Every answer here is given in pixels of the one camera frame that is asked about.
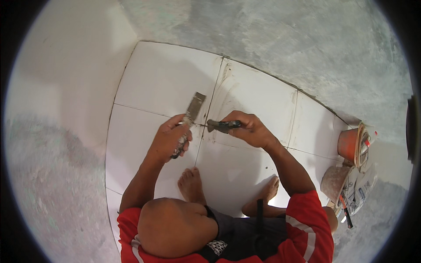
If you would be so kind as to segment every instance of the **man's right hand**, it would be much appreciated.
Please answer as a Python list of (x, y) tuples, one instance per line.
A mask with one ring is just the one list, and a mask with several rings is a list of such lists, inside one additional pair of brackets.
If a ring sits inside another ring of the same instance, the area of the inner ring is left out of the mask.
[(278, 139), (263, 125), (256, 115), (232, 111), (221, 121), (228, 122), (233, 120), (241, 121), (241, 127), (230, 129), (229, 134), (245, 140), (251, 146), (261, 147), (267, 151), (269, 148), (280, 144)]

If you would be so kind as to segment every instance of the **white wall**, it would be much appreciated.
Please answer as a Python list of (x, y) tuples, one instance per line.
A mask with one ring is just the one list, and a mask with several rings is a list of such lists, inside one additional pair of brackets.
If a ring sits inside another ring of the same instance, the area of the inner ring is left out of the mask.
[(136, 39), (117, 0), (49, 1), (16, 60), (6, 119), (46, 117), (104, 157), (111, 108)]
[(413, 165), (408, 160), (406, 147), (377, 140), (370, 146), (367, 164), (361, 170), (366, 170), (374, 162), (378, 163), (379, 179), (409, 190)]
[(105, 194), (109, 117), (137, 43), (117, 0), (51, 0), (6, 99), (9, 178), (52, 262), (117, 262)]

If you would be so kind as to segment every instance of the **red t-shirt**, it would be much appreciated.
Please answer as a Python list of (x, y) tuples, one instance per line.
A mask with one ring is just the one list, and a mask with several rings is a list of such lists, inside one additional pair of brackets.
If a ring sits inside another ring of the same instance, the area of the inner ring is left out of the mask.
[[(157, 258), (146, 254), (137, 239), (137, 224), (140, 208), (129, 208), (121, 213), (117, 221), (120, 227), (121, 262), (122, 263), (206, 263), (201, 255), (193, 253), (181, 258)], [(288, 239), (282, 242), (277, 254), (264, 262), (332, 262), (333, 239), (326, 212), (322, 209), (316, 191), (306, 194), (294, 194), (286, 210), (286, 228)], [(223, 258), (218, 263), (232, 262)], [(262, 262), (254, 255), (238, 262)]]

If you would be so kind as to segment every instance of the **bare foot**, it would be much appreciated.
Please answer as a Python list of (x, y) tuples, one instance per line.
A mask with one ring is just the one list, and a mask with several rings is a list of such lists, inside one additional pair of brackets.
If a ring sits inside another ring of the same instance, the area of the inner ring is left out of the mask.
[(263, 199), (263, 204), (267, 204), (270, 199), (274, 198), (278, 193), (279, 188), (279, 178), (274, 176), (265, 187), (260, 191), (259, 195), (245, 204), (241, 208), (241, 212), (249, 217), (256, 216), (257, 214), (257, 200)]
[(197, 167), (193, 167), (191, 170), (186, 169), (177, 184), (186, 202), (206, 205), (202, 180), (200, 179), (199, 169)]

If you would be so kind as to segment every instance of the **tiled floor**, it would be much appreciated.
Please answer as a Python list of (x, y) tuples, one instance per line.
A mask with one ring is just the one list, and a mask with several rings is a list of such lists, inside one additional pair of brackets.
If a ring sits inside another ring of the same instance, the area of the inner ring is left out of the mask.
[[(320, 181), (329, 166), (341, 165), (337, 140), (348, 125), (291, 86), (246, 65), (194, 49), (139, 42), (117, 91), (107, 139), (107, 201), (116, 240), (121, 195), (159, 125), (184, 113), (196, 91), (207, 96), (196, 123), (220, 120), (234, 109), (256, 114), (306, 168), (322, 205), (327, 204)], [(242, 216), (241, 206), (277, 175), (274, 163), (266, 152), (227, 134), (200, 126), (191, 131), (189, 151), (164, 166), (155, 197), (182, 199), (176, 182), (185, 168), (196, 165), (208, 204)], [(286, 207), (288, 201), (280, 188), (269, 204)]]

